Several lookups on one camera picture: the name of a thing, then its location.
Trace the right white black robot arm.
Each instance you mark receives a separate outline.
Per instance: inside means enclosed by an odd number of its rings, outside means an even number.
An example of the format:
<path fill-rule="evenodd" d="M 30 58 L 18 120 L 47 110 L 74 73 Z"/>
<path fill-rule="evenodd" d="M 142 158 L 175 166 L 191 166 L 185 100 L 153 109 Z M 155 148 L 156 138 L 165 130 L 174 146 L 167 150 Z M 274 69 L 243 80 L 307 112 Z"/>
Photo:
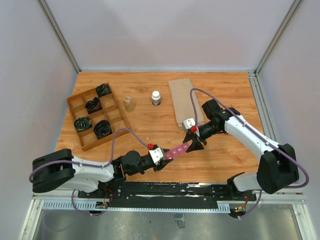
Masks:
<path fill-rule="evenodd" d="M 238 139 L 258 159 L 256 172 L 241 172 L 227 180 L 226 193 L 232 200 L 240 199 L 246 191 L 258 190 L 267 194 L 287 188 L 299 180 L 294 148 L 269 139 L 233 107 L 223 109 L 212 99 L 202 105 L 208 118 L 197 126 L 194 118 L 182 122 L 186 131 L 184 142 L 191 142 L 187 152 L 203 150 L 207 139 L 217 134 L 229 134 Z"/>

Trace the white capped pill bottle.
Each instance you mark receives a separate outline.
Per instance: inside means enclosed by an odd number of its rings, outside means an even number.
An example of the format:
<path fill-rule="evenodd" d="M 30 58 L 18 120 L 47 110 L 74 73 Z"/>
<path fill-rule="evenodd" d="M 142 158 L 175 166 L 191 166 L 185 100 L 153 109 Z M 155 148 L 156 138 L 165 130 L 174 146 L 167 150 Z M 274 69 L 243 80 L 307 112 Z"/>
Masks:
<path fill-rule="evenodd" d="M 159 91 L 155 90 L 151 94 L 151 102 L 154 106 L 158 106 L 161 104 L 161 94 Z"/>

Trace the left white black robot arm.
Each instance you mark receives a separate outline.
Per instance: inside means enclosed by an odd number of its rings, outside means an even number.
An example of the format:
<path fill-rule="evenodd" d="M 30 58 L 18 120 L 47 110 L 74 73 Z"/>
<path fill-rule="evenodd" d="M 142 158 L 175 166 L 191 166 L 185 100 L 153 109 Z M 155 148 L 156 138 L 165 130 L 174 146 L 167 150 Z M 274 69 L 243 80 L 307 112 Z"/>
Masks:
<path fill-rule="evenodd" d="M 33 160 L 29 181 L 37 194 L 64 188 L 101 198 L 107 189 L 119 187 L 127 176 L 143 175 L 148 169 L 158 172 L 172 161 L 169 150 L 158 146 L 146 155 L 131 150 L 111 162 L 85 160 L 65 148 Z"/>

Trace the pink weekly pill organizer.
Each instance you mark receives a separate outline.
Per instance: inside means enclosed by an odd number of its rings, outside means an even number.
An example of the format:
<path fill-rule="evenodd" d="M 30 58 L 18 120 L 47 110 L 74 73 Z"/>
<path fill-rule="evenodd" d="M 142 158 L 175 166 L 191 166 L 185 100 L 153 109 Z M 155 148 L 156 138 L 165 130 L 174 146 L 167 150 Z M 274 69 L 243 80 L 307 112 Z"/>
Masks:
<path fill-rule="evenodd" d="M 189 143 L 185 142 L 185 143 L 182 143 L 181 145 L 178 145 L 170 149 L 172 152 L 172 160 L 185 154 L 187 152 L 188 147 L 189 147 Z"/>

